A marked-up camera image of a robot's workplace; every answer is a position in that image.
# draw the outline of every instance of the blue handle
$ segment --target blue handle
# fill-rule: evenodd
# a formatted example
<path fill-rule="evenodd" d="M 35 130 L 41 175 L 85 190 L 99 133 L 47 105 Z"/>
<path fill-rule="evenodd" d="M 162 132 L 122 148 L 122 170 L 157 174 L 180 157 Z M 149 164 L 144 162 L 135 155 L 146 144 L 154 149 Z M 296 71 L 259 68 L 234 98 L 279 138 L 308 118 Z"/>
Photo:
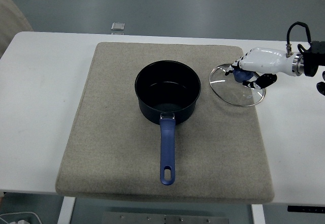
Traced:
<path fill-rule="evenodd" d="M 164 185 L 171 185 L 175 181 L 176 120 L 170 118 L 162 118 L 159 120 L 159 125 L 161 131 L 160 181 Z"/>

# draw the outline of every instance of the robotic hand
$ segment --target robotic hand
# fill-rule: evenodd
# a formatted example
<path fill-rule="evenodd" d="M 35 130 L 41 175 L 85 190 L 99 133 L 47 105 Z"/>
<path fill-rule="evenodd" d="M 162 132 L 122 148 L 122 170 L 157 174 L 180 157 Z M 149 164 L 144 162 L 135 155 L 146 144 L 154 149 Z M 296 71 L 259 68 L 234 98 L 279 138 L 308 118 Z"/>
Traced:
<path fill-rule="evenodd" d="M 306 29 L 310 45 L 308 50 L 299 44 L 299 52 L 291 51 L 289 35 L 291 29 L 296 25 Z M 325 66 L 325 42 L 311 42 L 307 24 L 296 22 L 288 30 L 286 52 L 268 48 L 254 48 L 230 65 L 225 75 L 233 73 L 237 82 L 252 89 L 261 89 L 276 82 L 276 73 L 283 72 L 290 76 L 300 76 L 304 73 L 306 76 L 313 77 L 318 66 Z M 249 82 L 253 77 L 253 72 L 263 74 L 255 81 Z M 317 83 L 317 90 L 325 95 L 325 83 Z"/>

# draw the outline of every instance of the beige felt mat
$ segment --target beige felt mat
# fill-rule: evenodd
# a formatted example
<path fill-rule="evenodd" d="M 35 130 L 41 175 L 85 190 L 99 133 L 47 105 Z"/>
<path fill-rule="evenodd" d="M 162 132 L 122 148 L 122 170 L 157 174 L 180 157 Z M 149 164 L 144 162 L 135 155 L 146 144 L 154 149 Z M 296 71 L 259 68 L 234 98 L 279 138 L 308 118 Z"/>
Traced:
<path fill-rule="evenodd" d="M 65 196 L 138 201 L 265 203 L 272 181 L 255 107 L 219 99 L 211 70 L 242 55 L 239 47 L 99 43 L 61 162 L 56 191 Z M 159 179 L 160 129 L 141 113 L 138 72 L 176 60 L 198 74 L 196 109 L 176 126 L 176 181 Z"/>

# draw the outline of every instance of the small metal object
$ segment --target small metal object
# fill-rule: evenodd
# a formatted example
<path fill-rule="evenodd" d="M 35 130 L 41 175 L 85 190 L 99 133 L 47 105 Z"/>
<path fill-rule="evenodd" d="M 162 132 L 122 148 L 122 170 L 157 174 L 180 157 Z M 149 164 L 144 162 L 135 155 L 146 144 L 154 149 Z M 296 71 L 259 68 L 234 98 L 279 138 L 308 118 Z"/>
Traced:
<path fill-rule="evenodd" d="M 125 23 L 123 22 L 113 22 L 111 30 L 124 30 Z"/>
<path fill-rule="evenodd" d="M 291 44 L 286 44 L 286 55 L 285 55 L 285 57 L 289 58 L 292 55 L 293 55 L 293 52 L 291 50 Z"/>

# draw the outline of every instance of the black saucepan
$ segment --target black saucepan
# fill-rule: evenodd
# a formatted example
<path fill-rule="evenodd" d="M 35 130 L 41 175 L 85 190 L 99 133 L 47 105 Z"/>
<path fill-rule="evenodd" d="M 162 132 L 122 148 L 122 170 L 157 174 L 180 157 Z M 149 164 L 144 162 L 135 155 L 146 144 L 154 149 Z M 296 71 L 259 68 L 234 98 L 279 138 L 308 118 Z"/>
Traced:
<path fill-rule="evenodd" d="M 201 91 L 200 79 L 189 66 L 162 60 L 140 71 L 135 90 L 142 114 L 160 125 L 160 180 L 171 185 L 175 181 L 175 125 L 193 113 Z"/>

